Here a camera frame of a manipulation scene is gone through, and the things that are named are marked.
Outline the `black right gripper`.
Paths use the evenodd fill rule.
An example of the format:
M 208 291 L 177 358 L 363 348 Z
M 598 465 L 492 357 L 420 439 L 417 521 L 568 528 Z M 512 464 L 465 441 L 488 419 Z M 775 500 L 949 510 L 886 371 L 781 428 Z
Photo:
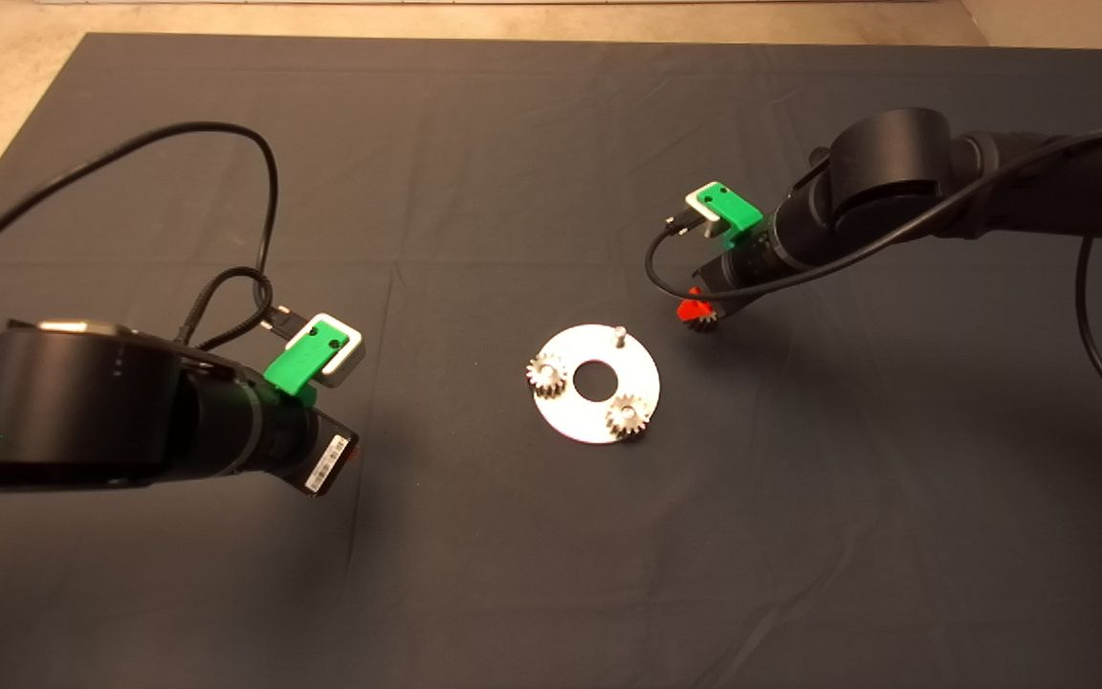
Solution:
M 753 232 L 735 248 L 726 249 L 694 271 L 694 287 L 688 299 L 677 305 L 680 322 L 712 322 L 716 310 L 707 300 L 696 300 L 701 293 L 742 291 L 782 278 L 790 278 L 791 265 L 782 260 L 777 250 L 777 227 L 769 224 L 765 230 Z

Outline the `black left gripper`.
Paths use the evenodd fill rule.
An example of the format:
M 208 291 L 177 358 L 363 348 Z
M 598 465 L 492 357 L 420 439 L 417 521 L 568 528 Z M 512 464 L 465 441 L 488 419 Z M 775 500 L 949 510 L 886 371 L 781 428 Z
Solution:
M 270 384 L 253 387 L 257 440 L 248 457 L 249 474 L 283 480 L 311 497 L 327 496 L 341 471 L 359 452 L 358 433 Z

